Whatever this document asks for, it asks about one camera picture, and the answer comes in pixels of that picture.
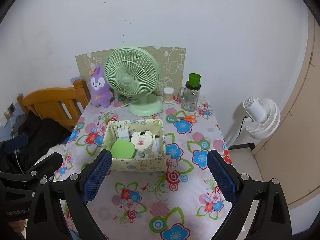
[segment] black cord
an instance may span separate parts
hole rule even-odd
[[[248,117],[247,117],[247,116],[245,116],[245,117],[242,119],[242,124],[241,124],[241,127],[240,127],[240,131],[239,131],[239,134],[238,134],[238,136],[237,136],[236,140],[237,140],[237,139],[238,139],[238,137],[240,136],[241,129],[242,129],[242,126],[243,126],[243,124],[244,124],[244,119],[246,119],[246,118],[248,118]]]

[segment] stuffed animal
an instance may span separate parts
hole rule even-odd
[[[111,105],[113,94],[110,91],[109,84],[105,80],[103,70],[104,67],[102,65],[97,65],[91,69],[90,94],[93,106],[102,106],[107,108]]]

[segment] white charger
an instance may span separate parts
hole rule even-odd
[[[125,125],[120,125],[118,128],[118,138],[130,141],[129,128]]]

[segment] tablecloth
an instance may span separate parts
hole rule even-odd
[[[89,104],[73,130],[64,151],[62,167],[54,180],[80,173],[100,152],[110,120],[161,118],[167,153],[167,172],[111,171],[95,199],[87,207],[109,240],[211,239],[232,204],[225,201],[206,157],[216,149],[232,163],[214,112],[206,98],[199,100],[194,113],[181,109],[175,98],[152,116],[138,117],[128,107],[108,111],[128,103],[119,96],[106,109]],[[197,123],[173,117],[196,115]],[[76,231],[68,206],[62,201],[68,227]]]

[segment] scissors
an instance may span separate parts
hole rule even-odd
[[[194,114],[188,115],[188,116],[184,116],[184,117],[173,117],[173,119],[186,120],[186,121],[191,122],[191,123],[196,123],[197,122],[196,116]]]

